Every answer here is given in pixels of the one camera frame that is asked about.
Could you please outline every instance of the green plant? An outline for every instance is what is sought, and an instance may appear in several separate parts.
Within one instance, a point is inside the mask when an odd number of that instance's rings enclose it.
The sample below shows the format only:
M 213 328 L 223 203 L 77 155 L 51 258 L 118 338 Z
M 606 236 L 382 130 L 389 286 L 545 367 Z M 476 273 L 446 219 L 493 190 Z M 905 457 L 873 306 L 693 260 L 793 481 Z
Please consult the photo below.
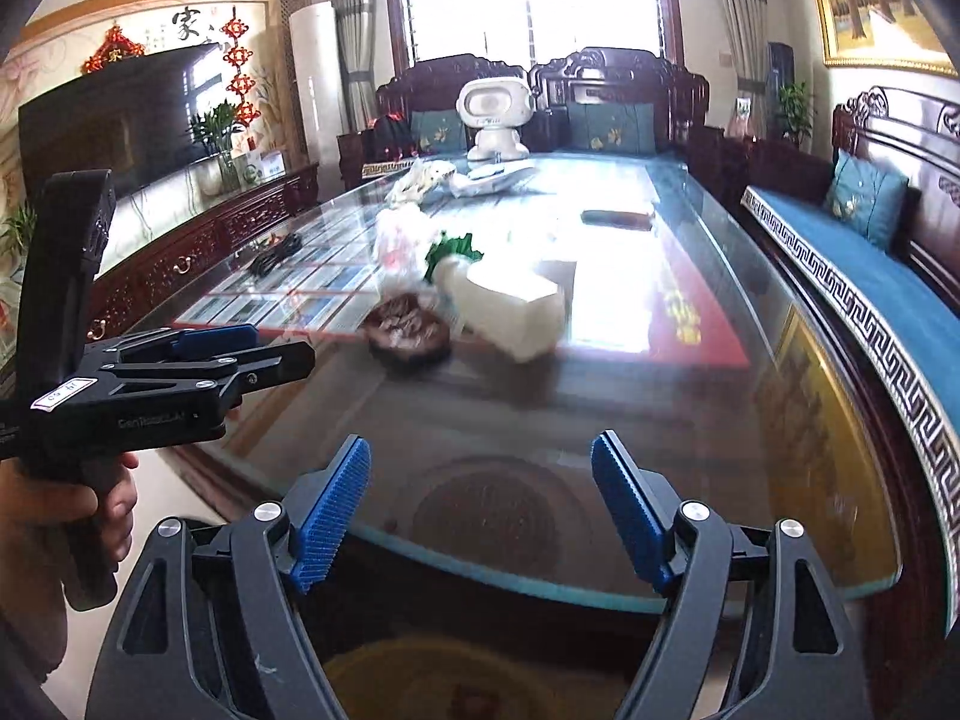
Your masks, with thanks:
M 803 139 L 813 134 L 813 100 L 806 81 L 779 90 L 779 117 L 784 122 L 784 138 L 800 148 Z
M 473 233 L 467 233 L 462 238 L 448 238 L 446 237 L 446 231 L 443 231 L 443 233 L 440 233 L 440 240 L 432 245 L 429 252 L 426 253 L 424 279 L 428 284 L 433 284 L 433 271 L 437 269 L 438 262 L 449 254 L 460 254 L 474 262 L 483 259 L 483 252 L 476 251 L 473 248 Z
M 13 252 L 18 257 L 25 256 L 36 227 L 37 212 L 24 200 L 3 222 L 0 239 L 3 240 L 6 251 Z
M 190 117 L 190 134 L 194 141 L 203 143 L 208 157 L 222 154 L 233 148 L 232 135 L 243 132 L 243 127 L 237 122 L 237 106 L 224 100 L 201 116 L 194 114 Z

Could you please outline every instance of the television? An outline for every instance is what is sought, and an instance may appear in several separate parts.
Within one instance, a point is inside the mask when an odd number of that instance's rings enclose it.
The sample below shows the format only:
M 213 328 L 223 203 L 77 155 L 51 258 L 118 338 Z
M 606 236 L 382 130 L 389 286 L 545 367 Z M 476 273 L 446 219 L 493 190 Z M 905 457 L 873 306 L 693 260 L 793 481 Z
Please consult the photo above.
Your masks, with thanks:
M 203 159 L 190 117 L 227 98 L 220 47 L 136 56 L 69 81 L 20 107 L 27 197 L 69 170 L 113 170 L 122 197 Z

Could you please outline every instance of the black cable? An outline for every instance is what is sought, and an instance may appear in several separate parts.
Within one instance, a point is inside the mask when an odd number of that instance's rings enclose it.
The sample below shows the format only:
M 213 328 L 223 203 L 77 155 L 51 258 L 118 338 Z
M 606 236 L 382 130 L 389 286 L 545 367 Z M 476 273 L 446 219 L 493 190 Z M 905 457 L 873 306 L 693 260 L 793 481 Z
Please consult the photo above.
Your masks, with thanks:
M 277 244 L 258 254 L 247 270 L 254 276 L 262 278 L 302 248 L 304 248 L 304 240 L 298 234 L 290 233 Z

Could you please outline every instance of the framed painting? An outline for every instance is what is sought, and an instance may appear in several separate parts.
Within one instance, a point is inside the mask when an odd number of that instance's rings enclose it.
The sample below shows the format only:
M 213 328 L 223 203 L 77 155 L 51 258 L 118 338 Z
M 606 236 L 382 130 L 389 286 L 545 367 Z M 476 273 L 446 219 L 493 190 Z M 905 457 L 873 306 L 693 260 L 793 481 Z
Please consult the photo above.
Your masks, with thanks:
M 957 77 L 957 70 L 913 0 L 817 0 L 824 62 Z

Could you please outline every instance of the black handle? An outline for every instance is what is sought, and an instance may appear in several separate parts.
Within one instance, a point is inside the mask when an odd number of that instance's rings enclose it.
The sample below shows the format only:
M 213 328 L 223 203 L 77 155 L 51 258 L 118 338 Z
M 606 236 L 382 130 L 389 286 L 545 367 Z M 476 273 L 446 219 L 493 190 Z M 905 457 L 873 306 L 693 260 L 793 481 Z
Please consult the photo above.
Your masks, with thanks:
M 64 536 L 70 550 L 61 572 L 67 603 L 77 611 L 105 607 L 117 594 L 117 564 L 104 550 L 96 517 L 64 525 Z
M 21 458 L 27 474 L 50 482 L 86 485 L 97 493 L 100 501 L 113 490 L 123 476 L 123 466 L 115 457 L 96 458 L 72 464 L 37 464 Z M 104 550 L 100 535 L 100 513 L 69 522 L 59 528 L 64 534 L 68 554 L 61 556 L 59 573 L 64 583 L 64 596 L 71 608 L 88 611 L 104 607 L 117 594 L 114 573 L 117 563 Z

